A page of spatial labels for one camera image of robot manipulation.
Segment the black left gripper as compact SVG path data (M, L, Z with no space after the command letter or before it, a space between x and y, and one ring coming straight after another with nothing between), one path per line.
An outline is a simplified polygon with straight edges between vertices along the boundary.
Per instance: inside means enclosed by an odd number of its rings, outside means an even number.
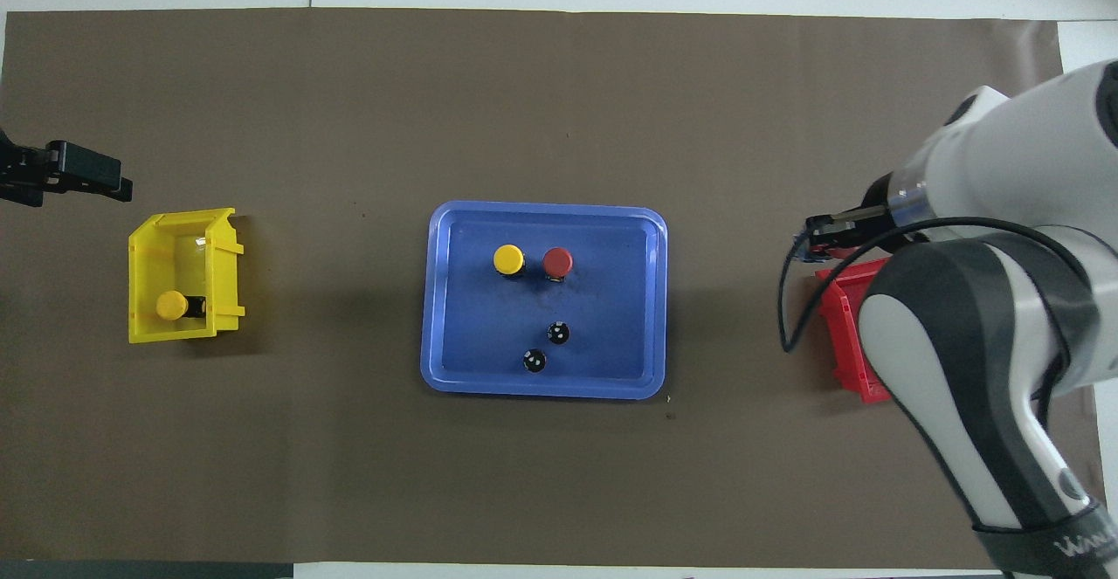
M133 200L133 182L122 174L117 158L70 141L51 141L45 148L17 145L1 129L1 198L40 208L45 186L57 194L106 196L124 203Z

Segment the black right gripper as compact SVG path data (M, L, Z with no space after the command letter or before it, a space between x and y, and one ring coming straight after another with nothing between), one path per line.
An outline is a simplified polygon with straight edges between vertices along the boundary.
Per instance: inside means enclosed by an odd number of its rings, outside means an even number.
M861 205L839 213L807 217L802 232L793 239L790 259L795 262L828 262L826 245L815 241L864 241L875 239L897 228L889 208L890 182L894 173L879 177L866 188Z

